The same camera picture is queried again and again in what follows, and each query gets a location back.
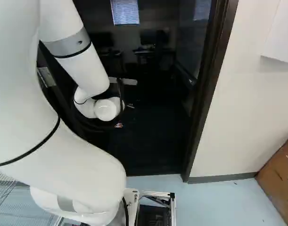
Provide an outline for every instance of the doorway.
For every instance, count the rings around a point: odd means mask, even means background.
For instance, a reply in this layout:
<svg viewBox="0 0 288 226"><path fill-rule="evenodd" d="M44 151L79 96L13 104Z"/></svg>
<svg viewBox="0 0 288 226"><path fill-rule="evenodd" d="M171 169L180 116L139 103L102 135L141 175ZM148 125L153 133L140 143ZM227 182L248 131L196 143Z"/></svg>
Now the doorway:
<svg viewBox="0 0 288 226"><path fill-rule="evenodd" d="M126 108L113 129L80 128L71 114L76 84L41 43L38 67L48 67L55 80L48 98L75 133L116 157L128 176L186 180L227 2L74 0L108 76L125 83ZM111 83L106 93L116 92Z"/></svg>

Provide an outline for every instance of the computer monitor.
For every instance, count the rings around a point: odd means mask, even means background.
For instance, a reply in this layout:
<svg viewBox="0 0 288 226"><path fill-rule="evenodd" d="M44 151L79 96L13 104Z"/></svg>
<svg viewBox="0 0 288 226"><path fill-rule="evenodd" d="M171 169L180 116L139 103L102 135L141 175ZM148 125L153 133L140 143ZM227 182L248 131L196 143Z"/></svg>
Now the computer monitor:
<svg viewBox="0 0 288 226"><path fill-rule="evenodd" d="M95 48L106 48L114 46L111 32L89 33L89 37Z"/></svg>
<svg viewBox="0 0 288 226"><path fill-rule="evenodd" d="M143 30L140 32L141 45L168 44L169 32L164 30Z"/></svg>

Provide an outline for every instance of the baseboard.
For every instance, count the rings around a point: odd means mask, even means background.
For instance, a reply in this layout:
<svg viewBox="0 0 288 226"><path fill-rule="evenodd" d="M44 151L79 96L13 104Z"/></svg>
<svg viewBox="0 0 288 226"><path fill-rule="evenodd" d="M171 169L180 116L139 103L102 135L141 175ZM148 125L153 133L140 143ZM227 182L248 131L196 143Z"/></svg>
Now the baseboard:
<svg viewBox="0 0 288 226"><path fill-rule="evenodd" d="M219 182L219 181L227 181L227 180L242 180L242 179L254 178L256 174L257 172L209 176L209 177L195 177L195 178L190 177L188 184Z"/></svg>

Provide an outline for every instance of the floor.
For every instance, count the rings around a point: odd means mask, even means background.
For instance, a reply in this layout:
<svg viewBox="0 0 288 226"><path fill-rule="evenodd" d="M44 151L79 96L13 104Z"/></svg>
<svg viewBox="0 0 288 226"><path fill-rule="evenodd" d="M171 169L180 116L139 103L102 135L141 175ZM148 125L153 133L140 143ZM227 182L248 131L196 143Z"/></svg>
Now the floor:
<svg viewBox="0 0 288 226"><path fill-rule="evenodd" d="M188 185L163 175L130 177L127 186L175 192L177 226L286 226L254 179Z"/></svg>
<svg viewBox="0 0 288 226"><path fill-rule="evenodd" d="M188 185L179 175L162 175L129 177L127 186L175 192L177 226L286 226L254 179ZM0 207L0 226L49 226L55 219L34 203L28 187L14 188Z"/></svg>

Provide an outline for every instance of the black stripe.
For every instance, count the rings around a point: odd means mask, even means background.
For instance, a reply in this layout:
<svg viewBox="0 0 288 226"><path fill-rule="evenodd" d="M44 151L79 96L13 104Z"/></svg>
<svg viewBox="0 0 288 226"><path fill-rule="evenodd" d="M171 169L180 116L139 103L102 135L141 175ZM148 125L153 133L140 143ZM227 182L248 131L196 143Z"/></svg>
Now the black stripe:
<svg viewBox="0 0 288 226"><path fill-rule="evenodd" d="M83 105L83 104L85 104L85 103L86 103L86 101L87 101L87 100L85 100L85 101L84 101L83 103L81 103L81 104L80 104L80 103L78 103L78 102L76 102L75 100L74 100L74 102L75 102L76 104L78 104L78 105Z"/></svg>
<svg viewBox="0 0 288 226"><path fill-rule="evenodd" d="M64 58L70 58L70 57L74 57L76 55L79 55L81 54L82 52L85 52L86 50L88 50L88 48L91 46L91 42L88 44L88 46L86 46L84 49L76 52L76 53L73 53L73 54L69 54L69 55L65 55L65 56L55 56L53 55L55 58L60 58L60 59L64 59Z"/></svg>
<svg viewBox="0 0 288 226"><path fill-rule="evenodd" d="M58 129L59 127L59 124L60 124L60 117L58 116L58 121L54 127L54 129L39 143L37 144L35 147L33 147L31 150L29 150L28 152L12 159L12 160L9 160L9 161L5 161L3 163L0 163L0 166L5 166L5 165L8 165L8 164L11 164L11 163L14 163L18 160L21 160L23 159L24 157L27 157L28 155L30 155L31 153L33 153L34 151L36 151L38 148L40 148L42 145L44 145L45 142L47 142L53 135L54 133L56 132L56 130Z"/></svg>

